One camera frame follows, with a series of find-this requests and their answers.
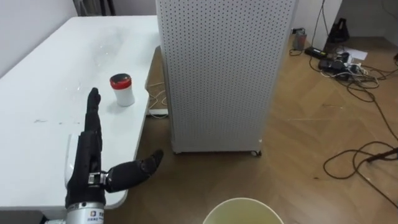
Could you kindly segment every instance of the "perforated metal cabinet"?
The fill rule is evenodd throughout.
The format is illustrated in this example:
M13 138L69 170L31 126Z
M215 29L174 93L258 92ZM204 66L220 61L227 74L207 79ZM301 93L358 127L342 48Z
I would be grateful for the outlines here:
M259 151L296 0L157 0L175 152Z

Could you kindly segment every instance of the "wooden floor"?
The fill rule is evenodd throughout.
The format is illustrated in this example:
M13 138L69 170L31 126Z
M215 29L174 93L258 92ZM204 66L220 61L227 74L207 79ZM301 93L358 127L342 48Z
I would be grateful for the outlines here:
M364 64L397 68L398 52L384 39L352 39L369 52ZM131 189L126 201L106 212L106 223L202 223L224 200L250 197L273 208L285 224L396 224L398 211L359 177L335 180L323 162L345 149L380 140L398 146L372 103L349 95L335 81L308 66L306 55L286 54L263 137L263 156L182 154L170 147L169 121L148 118L138 157L158 148L165 158L150 180ZM150 84L161 82L160 55ZM151 90L156 94L162 87ZM398 133L398 75L373 90L392 129ZM370 152L383 152L373 146ZM352 171L351 155L330 164L335 175ZM375 162L361 172L398 203L398 162Z

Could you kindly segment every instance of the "caster wheel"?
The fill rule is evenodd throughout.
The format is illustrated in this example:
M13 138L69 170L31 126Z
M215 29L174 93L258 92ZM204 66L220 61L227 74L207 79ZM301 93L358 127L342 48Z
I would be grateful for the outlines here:
M256 157L260 157L262 154L261 154L261 151L251 151L250 152L251 154L252 154L252 156L256 156Z

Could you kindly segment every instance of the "label on robot arm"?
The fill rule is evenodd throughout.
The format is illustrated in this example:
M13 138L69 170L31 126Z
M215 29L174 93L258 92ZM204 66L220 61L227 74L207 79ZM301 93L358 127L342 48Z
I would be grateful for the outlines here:
M92 208L86 211L86 221L89 224L103 224L104 210Z

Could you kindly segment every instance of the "robotic hand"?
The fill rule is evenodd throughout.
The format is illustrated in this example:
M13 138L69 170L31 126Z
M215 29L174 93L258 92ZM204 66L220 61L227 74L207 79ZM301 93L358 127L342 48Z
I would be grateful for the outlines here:
M147 180L157 170L163 151L144 160L119 164L109 171L101 170L102 133L98 106L101 96L93 88L88 95L85 130L78 138L75 167L67 184L66 224L102 224L105 190L109 193L127 190ZM65 223L53 220L49 223Z

